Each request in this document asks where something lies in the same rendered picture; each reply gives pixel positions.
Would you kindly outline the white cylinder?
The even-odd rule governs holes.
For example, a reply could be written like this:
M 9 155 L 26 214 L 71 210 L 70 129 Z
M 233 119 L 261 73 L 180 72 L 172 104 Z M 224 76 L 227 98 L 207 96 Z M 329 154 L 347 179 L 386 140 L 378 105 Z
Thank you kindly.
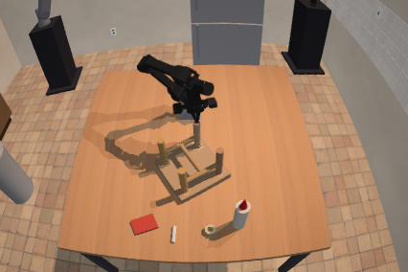
M 175 242 L 175 237 L 176 237 L 176 226 L 172 226 L 171 242 Z

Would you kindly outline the red flat rectangular pad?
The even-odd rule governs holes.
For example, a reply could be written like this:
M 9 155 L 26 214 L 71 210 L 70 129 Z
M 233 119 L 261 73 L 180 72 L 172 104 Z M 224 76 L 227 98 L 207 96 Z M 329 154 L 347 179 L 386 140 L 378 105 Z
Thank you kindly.
M 136 236 L 159 228 L 153 214 L 132 219 L 130 222 Z

